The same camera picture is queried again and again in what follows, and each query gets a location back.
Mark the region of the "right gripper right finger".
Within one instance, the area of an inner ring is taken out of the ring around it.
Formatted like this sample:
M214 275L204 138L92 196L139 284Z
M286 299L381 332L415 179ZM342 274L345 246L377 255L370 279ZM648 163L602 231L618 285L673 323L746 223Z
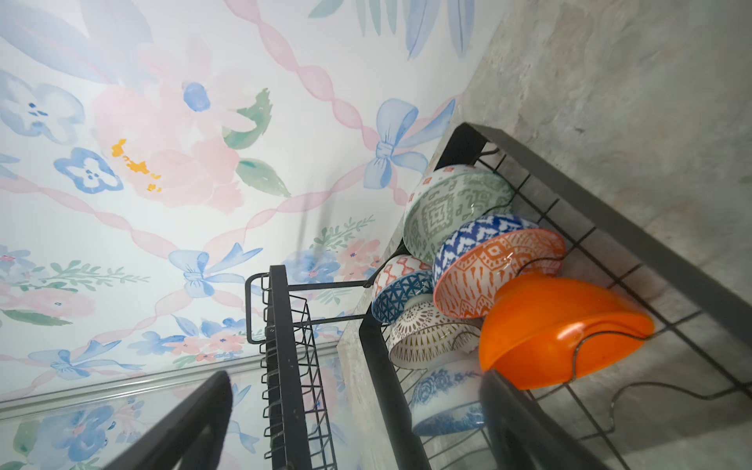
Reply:
M498 468L607 468L499 372L484 374L480 403Z

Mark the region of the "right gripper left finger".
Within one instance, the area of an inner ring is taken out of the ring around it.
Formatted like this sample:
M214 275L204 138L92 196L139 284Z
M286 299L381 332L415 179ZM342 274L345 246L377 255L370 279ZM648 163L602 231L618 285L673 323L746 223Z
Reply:
M111 470L218 468L232 404L229 375L215 372L107 467Z

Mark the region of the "blue floral bowl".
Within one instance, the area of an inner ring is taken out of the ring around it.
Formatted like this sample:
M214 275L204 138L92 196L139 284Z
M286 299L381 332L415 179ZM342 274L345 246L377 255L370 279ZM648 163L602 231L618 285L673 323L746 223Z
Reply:
M419 437L446 436L483 428L483 379L477 352L454 352L428 370L414 387L411 429Z

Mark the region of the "orange bowl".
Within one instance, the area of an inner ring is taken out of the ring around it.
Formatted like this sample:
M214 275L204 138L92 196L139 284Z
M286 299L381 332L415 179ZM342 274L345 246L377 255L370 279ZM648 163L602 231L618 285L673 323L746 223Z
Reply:
M553 387L624 360L654 331L648 313L612 291L522 275L495 295L482 327L480 366L519 390Z

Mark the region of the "brown white patterned bowl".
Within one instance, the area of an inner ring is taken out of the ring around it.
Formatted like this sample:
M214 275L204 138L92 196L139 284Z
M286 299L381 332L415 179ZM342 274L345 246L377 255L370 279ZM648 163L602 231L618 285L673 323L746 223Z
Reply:
M426 369L446 354L469 354L480 342L481 318L444 315L429 294L419 295L387 329L386 348L390 362L403 369Z

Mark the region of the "red patterned bowl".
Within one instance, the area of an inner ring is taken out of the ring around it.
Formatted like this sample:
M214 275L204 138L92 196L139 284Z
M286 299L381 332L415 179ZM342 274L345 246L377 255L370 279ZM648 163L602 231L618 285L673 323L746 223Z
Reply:
M440 244L433 262L434 304L459 319L486 316L495 295L520 275L554 276L566 240L517 215L483 215Z

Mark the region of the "black wire dish rack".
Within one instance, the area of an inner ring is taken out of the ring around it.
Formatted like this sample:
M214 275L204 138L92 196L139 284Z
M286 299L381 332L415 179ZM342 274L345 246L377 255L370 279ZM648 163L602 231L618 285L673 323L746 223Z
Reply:
M657 241L603 203L589 191L546 162L541 156L493 128L462 123L452 133L439 164L474 164L487 155L488 145L503 158L515 160L548 188L582 212L595 229L612 236L626 250L678 289L701 313L711 315L738 340L751 340L751 307L699 268ZM266 458L275 469L333 469L336 452L325 405L325 393L318 375L318 355L309 309L294 309L294 300L303 298L307 285L290 281L284 266L251 276L248 287L262 291L266 312L266 338L260 341L266 384L268 420L266 436L270 448ZM503 287L495 299L493 319L504 319L505 327L493 336L509 340L520 334L531 339L562 324L566 313L575 319L585 317L586 296L576 294L572 307L563 303L567 286L553 283L540 274L524 269ZM421 442L407 430L407 405L397 395L397 374L387 364L386 347L378 336L371 313L360 316L360 342L375 393L385 420L397 464L401 469L425 469L429 465ZM521 388L512 372L492 369L483 378L481 403L490 416L487 448L501 469L598 469L601 462L583 443L566 433Z

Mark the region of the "dark blue patterned bowl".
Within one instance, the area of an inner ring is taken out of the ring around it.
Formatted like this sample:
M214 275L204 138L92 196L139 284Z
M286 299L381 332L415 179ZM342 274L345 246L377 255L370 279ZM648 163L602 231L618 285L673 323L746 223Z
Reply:
M386 262L376 277L371 314L382 324L392 324L411 299L432 293L431 266L411 255L397 255Z

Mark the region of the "green patterned bowl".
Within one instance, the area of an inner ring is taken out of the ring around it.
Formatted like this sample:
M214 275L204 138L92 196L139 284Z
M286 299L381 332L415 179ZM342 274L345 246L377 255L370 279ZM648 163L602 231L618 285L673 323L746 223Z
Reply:
M409 197L403 242L415 258L432 264L454 231L487 213L508 213L513 196L512 186L489 170L466 164L439 168Z

